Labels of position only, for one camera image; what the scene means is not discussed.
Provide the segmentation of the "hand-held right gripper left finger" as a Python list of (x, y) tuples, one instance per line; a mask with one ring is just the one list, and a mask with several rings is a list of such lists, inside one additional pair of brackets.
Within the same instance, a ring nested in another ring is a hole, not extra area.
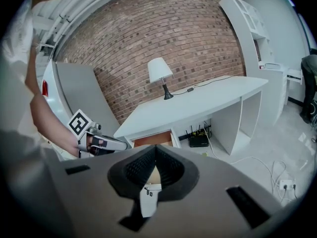
[(151, 164), (155, 146), (82, 160), (60, 162), (55, 152), (46, 161), (57, 194), (81, 238), (155, 238), (155, 217), (141, 215), (145, 176), (134, 166)]

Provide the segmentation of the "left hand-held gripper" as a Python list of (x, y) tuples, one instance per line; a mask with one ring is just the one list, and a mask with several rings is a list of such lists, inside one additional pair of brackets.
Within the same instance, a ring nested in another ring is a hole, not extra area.
[(78, 144), (78, 158), (89, 158), (124, 151), (126, 142), (118, 139), (107, 140), (101, 134), (101, 125), (90, 119), (82, 110), (78, 110), (68, 122), (69, 130), (74, 134)]

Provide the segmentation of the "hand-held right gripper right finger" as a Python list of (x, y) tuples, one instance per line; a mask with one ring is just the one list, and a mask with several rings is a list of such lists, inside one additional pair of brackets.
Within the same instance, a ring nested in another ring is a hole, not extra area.
[(276, 237), (289, 209), (257, 182), (232, 165), (187, 150), (157, 145), (192, 167), (159, 195), (179, 195), (183, 185), (196, 184), (182, 199), (159, 201), (139, 230), (141, 238), (266, 238)]

